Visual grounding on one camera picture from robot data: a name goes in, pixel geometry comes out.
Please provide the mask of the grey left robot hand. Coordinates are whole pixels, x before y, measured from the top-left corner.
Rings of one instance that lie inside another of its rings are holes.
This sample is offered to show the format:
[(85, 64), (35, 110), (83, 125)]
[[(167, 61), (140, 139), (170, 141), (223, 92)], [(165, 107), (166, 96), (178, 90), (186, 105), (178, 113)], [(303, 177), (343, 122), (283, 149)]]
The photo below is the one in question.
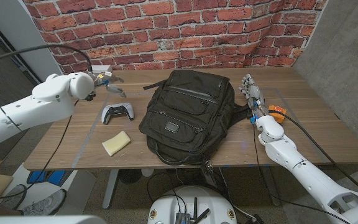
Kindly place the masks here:
[(121, 83), (124, 82), (124, 80), (121, 77), (117, 77), (113, 75), (111, 72), (102, 72), (99, 74), (94, 73), (94, 76), (96, 78), (94, 80), (95, 88), (104, 86), (108, 92), (116, 93), (124, 98), (126, 97), (124, 90), (121, 87), (114, 85), (114, 82), (116, 81), (119, 81)]

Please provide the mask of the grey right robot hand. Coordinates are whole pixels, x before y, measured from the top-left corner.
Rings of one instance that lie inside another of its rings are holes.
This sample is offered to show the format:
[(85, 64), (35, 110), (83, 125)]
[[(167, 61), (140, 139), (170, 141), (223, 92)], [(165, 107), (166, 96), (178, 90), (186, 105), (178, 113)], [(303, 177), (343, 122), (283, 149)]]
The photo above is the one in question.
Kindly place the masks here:
[(265, 116), (269, 113), (265, 107), (263, 93), (249, 73), (242, 78), (242, 86), (239, 87), (239, 90), (245, 96), (253, 114)]

